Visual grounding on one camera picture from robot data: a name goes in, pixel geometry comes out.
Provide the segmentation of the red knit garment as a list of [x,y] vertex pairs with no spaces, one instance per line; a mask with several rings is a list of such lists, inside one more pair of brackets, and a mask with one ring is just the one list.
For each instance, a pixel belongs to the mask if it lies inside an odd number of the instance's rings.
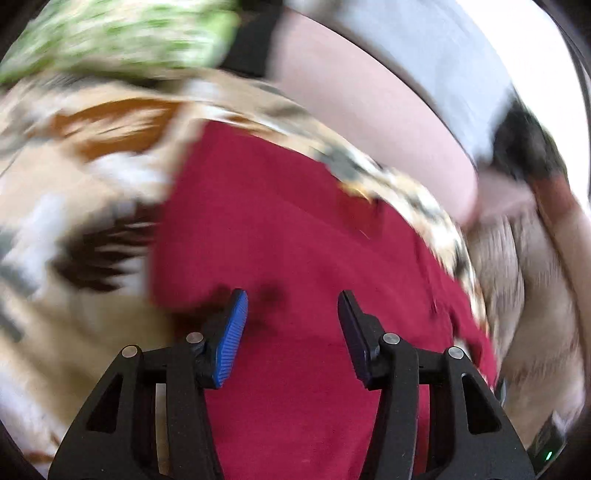
[[166,202],[149,255],[154,302],[183,326],[235,288],[249,317],[207,408],[228,479],[355,479],[379,396],[356,378],[343,290],[412,345],[456,340],[489,383],[487,335],[459,283],[390,205],[353,197],[324,165],[211,122]]

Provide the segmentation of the striped beige quilt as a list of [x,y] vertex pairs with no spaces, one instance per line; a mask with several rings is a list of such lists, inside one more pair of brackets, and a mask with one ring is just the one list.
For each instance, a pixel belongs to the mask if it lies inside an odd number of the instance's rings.
[[571,427],[586,403],[575,295],[534,211],[476,224],[467,246],[507,384],[505,411],[530,446],[552,414]]

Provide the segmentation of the beige leaf-pattern blanket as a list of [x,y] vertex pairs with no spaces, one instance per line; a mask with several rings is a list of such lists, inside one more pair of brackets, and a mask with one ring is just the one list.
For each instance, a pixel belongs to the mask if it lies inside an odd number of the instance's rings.
[[173,339],[146,295],[148,232],[209,121],[293,151],[356,206],[394,208],[489,337],[454,209],[270,84],[213,70],[168,92],[33,76],[1,96],[1,421],[35,477],[119,349]]

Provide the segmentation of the dark furry cushion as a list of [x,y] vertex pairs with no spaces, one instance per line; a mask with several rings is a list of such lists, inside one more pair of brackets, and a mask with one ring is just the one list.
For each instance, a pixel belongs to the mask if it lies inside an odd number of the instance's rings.
[[519,99],[495,132],[492,166],[517,181],[568,177],[553,137]]

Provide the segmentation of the pink mattress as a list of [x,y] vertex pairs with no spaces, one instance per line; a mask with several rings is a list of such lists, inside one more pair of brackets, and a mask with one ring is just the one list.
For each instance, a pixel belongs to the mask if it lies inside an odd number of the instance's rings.
[[287,9],[273,34],[270,78],[363,153],[421,182],[459,224],[473,220],[471,160],[428,105],[365,51]]

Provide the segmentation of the black garment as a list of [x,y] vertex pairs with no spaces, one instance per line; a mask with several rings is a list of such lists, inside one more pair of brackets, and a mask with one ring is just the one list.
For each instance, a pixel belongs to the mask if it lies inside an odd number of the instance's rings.
[[273,31],[283,16],[283,1],[239,1],[238,7],[238,32],[219,68],[244,78],[265,78]]

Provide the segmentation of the grey pillow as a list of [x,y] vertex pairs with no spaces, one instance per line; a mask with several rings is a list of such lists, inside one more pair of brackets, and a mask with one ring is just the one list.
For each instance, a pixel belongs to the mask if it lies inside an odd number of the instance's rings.
[[436,113],[474,164],[515,98],[499,55],[456,1],[290,1],[399,76]]

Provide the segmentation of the green patterned white cloth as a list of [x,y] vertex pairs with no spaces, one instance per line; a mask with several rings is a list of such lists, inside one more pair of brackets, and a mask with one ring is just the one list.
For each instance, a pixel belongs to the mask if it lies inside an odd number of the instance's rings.
[[183,78],[221,64],[239,24],[235,1],[50,1],[3,57],[1,80],[41,71]]

